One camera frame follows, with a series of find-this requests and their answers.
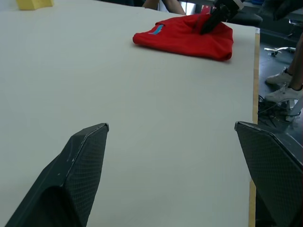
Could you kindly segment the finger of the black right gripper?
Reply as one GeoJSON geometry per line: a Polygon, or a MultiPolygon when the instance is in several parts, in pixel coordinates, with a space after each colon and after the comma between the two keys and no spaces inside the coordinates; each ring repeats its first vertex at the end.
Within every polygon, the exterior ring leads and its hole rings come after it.
{"type": "Polygon", "coordinates": [[[196,22],[193,25],[192,32],[193,33],[200,33],[201,29],[203,28],[203,24],[204,24],[204,15],[202,15],[202,14],[197,15],[197,19],[196,19],[196,22]]]}
{"type": "Polygon", "coordinates": [[[220,4],[216,7],[207,21],[203,24],[200,34],[211,32],[218,24],[229,19],[230,11],[225,4],[220,4]]]}

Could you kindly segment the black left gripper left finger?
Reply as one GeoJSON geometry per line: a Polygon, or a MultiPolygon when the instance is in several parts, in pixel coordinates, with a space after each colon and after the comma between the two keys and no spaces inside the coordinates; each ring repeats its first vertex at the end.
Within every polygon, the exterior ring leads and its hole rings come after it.
{"type": "Polygon", "coordinates": [[[98,190],[108,123],[82,129],[40,173],[8,227],[85,227],[98,190]]]}

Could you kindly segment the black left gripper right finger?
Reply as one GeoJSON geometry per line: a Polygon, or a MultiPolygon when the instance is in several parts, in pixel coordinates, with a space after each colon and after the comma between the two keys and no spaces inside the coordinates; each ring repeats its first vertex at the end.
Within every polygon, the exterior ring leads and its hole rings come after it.
{"type": "Polygon", "coordinates": [[[236,122],[250,176],[278,227],[303,225],[303,147],[288,133],[236,122]]]}

